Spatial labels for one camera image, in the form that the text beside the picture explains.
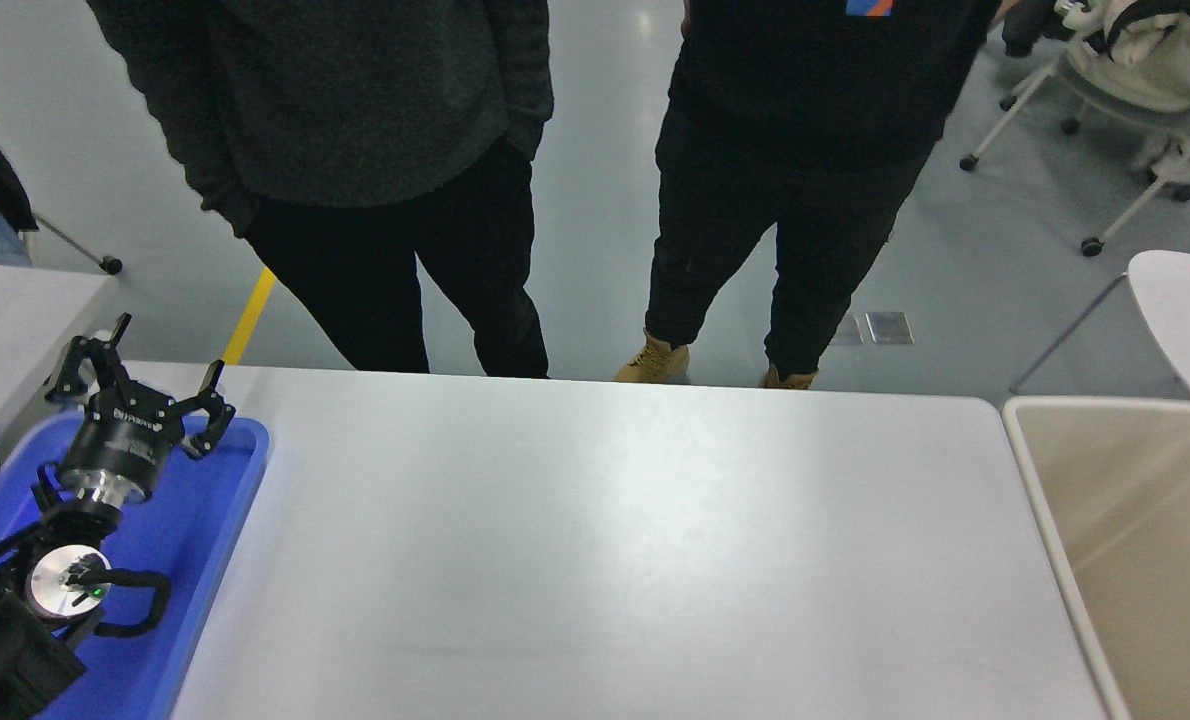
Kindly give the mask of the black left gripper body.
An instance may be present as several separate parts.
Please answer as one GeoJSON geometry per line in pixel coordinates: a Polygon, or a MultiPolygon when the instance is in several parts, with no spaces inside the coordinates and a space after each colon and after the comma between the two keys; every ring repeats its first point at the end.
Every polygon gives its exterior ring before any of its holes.
{"type": "Polygon", "coordinates": [[[84,478],[129,480],[138,492],[155,492],[173,447],[184,438],[182,418],[169,411],[173,397],[159,392],[98,392],[86,403],[86,417],[57,478],[79,492],[84,478]]]}

